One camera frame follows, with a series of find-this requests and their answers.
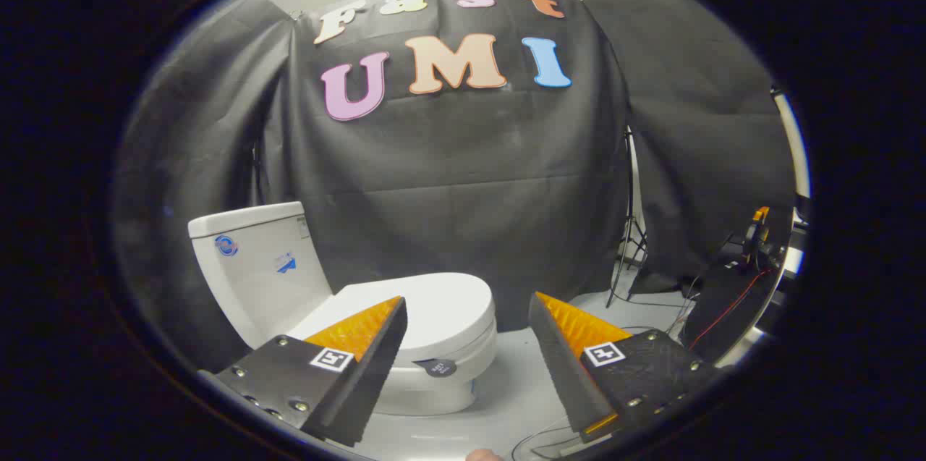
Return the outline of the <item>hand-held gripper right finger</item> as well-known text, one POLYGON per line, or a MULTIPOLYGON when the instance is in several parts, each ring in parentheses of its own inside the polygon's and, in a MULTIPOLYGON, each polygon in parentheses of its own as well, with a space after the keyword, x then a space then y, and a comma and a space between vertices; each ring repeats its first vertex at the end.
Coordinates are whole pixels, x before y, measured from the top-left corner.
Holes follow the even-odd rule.
POLYGON ((528 320, 569 427, 584 442, 657 427, 724 375, 661 330, 632 334, 542 292, 530 298, 528 320))

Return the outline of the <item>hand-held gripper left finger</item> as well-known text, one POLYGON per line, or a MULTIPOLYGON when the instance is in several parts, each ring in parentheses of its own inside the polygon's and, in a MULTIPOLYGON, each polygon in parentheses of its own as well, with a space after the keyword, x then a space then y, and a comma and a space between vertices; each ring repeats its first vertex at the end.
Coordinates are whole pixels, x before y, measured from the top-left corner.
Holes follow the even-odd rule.
POLYGON ((362 440, 406 334, 407 304, 394 296, 298 339, 271 337, 227 368, 199 377, 261 427, 295 441, 362 440))

